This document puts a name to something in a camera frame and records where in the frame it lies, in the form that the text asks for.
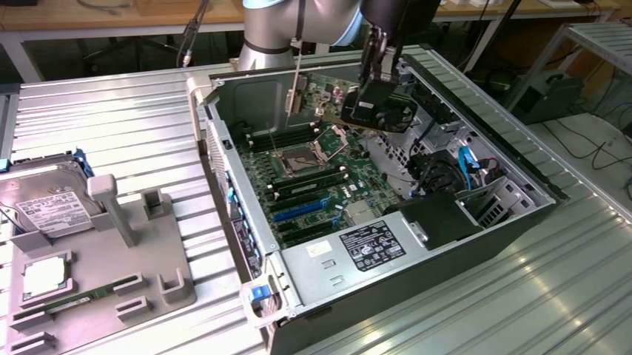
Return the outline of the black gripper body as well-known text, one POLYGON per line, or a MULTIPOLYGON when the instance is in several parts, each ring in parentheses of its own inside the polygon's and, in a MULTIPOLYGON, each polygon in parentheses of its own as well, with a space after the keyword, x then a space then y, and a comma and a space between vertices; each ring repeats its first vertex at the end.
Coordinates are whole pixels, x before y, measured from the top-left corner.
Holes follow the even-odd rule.
POLYGON ((440 3, 440 0, 368 0, 361 2, 361 14, 385 34, 388 46, 401 47, 408 37, 428 28, 440 3))

